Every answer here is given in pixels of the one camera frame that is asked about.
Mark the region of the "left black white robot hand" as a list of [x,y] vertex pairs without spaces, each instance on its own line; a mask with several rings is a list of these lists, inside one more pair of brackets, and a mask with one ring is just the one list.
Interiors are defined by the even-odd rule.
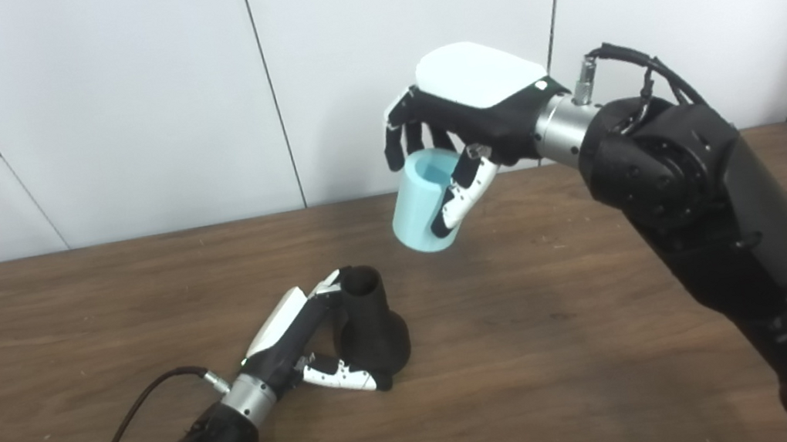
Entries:
[[260,423],[269,409],[301,383],[335,390],[390,391],[393,378],[350,365],[343,357],[307,352],[306,346],[329,313],[340,304],[342,278],[348,268],[336,269],[307,293],[299,286],[289,289],[258,330],[242,360],[232,390],[250,386],[258,392],[256,405],[245,411]]

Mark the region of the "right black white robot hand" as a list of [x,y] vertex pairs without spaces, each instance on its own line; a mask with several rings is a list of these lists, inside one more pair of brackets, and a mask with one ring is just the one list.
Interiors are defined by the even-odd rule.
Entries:
[[540,158],[539,117],[570,91],[537,62],[476,42],[433,50],[414,71],[412,86],[385,110],[383,151],[390,171],[399,171],[424,149],[427,130],[435,150],[454,155],[427,225],[446,238],[504,166]]

